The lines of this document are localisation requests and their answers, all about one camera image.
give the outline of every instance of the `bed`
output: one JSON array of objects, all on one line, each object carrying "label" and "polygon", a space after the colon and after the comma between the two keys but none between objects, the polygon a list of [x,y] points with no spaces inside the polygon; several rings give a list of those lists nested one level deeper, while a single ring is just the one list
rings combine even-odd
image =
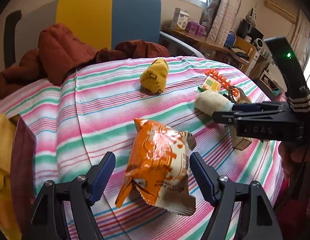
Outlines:
[{"label": "bed", "polygon": [[[136,135],[134,118],[148,118],[195,136],[198,151],[219,174],[249,184],[258,180],[274,205],[283,181],[279,142],[253,139],[244,151],[233,149],[228,127],[214,123],[194,108],[197,87],[205,71],[215,68],[239,86],[253,102],[268,100],[243,73],[229,65],[197,57],[167,58],[169,75],[164,93],[154,95],[140,87],[141,73],[154,59],[129,59],[91,65],[69,76],[61,87],[48,80],[34,82],[0,101],[0,113],[21,114],[37,138],[34,187],[38,193],[48,179],[71,181],[97,164],[107,151],[116,155],[116,167],[101,200],[92,211],[105,239],[199,239],[213,208],[205,202],[190,173],[189,190],[196,212],[178,216],[147,205],[133,192],[118,209],[115,199]],[[236,230],[240,205],[234,206],[226,239]],[[70,204],[65,203],[72,239],[78,239]]]}]

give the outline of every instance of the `screw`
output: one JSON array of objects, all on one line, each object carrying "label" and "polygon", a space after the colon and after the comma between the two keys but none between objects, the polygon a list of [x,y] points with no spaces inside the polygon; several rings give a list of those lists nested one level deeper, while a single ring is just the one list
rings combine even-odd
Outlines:
[{"label": "screw", "polygon": [[45,186],[49,187],[49,186],[51,186],[51,185],[53,185],[53,181],[52,181],[52,180],[47,180],[47,181],[45,182]]},{"label": "screw", "polygon": [[258,182],[258,181],[256,181],[256,180],[253,180],[252,181],[252,186],[253,187],[259,187],[261,184]]},{"label": "screw", "polygon": [[77,180],[79,180],[79,181],[83,181],[83,180],[85,180],[86,179],[86,176],[85,175],[79,175],[79,176],[77,176]]},{"label": "screw", "polygon": [[220,179],[221,181],[223,181],[223,182],[228,181],[228,177],[227,177],[227,176],[225,176],[225,175],[221,175],[221,176],[219,176],[219,179]]}]

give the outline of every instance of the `orange snack bag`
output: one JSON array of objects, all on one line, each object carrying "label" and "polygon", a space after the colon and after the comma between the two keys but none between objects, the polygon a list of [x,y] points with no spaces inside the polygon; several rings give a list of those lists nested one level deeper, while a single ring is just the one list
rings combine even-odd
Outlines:
[{"label": "orange snack bag", "polygon": [[189,151],[196,146],[193,135],[156,121],[134,121],[138,132],[116,207],[122,206],[134,186],[146,203],[191,216],[196,210],[195,197],[188,192]]}]

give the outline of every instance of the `orange plastic comb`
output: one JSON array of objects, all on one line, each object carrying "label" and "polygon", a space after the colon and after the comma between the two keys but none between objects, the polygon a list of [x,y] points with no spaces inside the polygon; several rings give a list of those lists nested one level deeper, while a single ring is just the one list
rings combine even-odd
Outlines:
[{"label": "orange plastic comb", "polygon": [[[205,75],[214,78],[216,81],[221,83],[223,88],[225,88],[227,91],[229,90],[229,86],[231,86],[231,82],[226,81],[226,78],[223,78],[223,74],[219,75],[218,71],[215,71],[213,68],[211,68],[210,70],[207,70],[205,72]],[[233,91],[233,96],[237,97],[239,95],[238,89],[233,89],[232,91]]]}]

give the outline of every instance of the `air conditioner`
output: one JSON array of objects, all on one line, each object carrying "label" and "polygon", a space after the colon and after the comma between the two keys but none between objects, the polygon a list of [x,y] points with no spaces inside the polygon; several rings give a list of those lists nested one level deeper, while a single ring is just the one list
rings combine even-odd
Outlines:
[{"label": "air conditioner", "polygon": [[282,6],[275,3],[274,1],[266,0],[265,1],[265,7],[272,10],[273,12],[276,12],[277,14],[281,15],[285,19],[289,20],[291,23],[293,23],[293,24],[296,23],[297,16],[292,14],[291,12],[287,11],[286,9],[284,9]]}]

